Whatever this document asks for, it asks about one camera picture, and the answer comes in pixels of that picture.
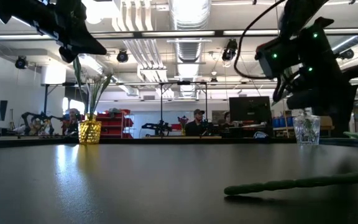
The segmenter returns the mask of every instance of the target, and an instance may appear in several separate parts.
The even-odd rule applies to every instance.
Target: gold vase
[[[80,144],[99,144],[102,122],[96,121],[96,115],[92,119],[87,118],[80,121],[78,128]]]

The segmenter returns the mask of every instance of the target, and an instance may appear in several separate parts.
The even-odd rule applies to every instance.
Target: black table
[[[225,197],[229,185],[358,171],[296,144],[0,149],[0,223],[358,223],[358,185]]]

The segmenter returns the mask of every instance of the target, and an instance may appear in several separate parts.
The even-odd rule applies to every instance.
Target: clear glass cup
[[[320,117],[301,115],[293,118],[296,141],[300,145],[318,145],[320,139]]]

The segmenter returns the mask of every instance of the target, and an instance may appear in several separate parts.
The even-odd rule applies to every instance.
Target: red shelving unit
[[[121,110],[113,114],[98,114],[96,120],[102,122],[100,138],[132,139],[133,137],[130,133],[124,132],[126,128],[133,127],[134,125],[132,119],[126,118],[130,113],[131,111],[129,110]]]

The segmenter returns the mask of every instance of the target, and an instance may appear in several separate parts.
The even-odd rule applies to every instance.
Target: man with cap
[[[194,111],[194,121],[187,123],[185,127],[186,136],[200,136],[203,134],[204,130],[201,122],[204,114],[205,111],[200,109]]]

